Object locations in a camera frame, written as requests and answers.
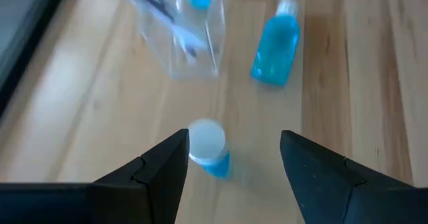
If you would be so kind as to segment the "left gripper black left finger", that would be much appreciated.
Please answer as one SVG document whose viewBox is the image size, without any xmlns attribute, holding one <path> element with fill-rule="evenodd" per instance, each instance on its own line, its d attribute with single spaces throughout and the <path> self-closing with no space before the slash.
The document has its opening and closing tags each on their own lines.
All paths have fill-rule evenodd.
<svg viewBox="0 0 428 224">
<path fill-rule="evenodd" d="M 189 161 L 180 129 L 88 189 L 92 223 L 174 223 Z"/>
</svg>

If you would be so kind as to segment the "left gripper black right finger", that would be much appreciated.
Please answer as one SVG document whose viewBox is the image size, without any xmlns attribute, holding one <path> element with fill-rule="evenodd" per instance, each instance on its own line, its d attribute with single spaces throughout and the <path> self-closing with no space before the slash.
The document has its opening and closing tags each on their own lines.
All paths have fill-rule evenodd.
<svg viewBox="0 0 428 224">
<path fill-rule="evenodd" d="M 280 152 L 306 223 L 426 223 L 427 189 L 398 181 L 295 132 Z"/>
</svg>

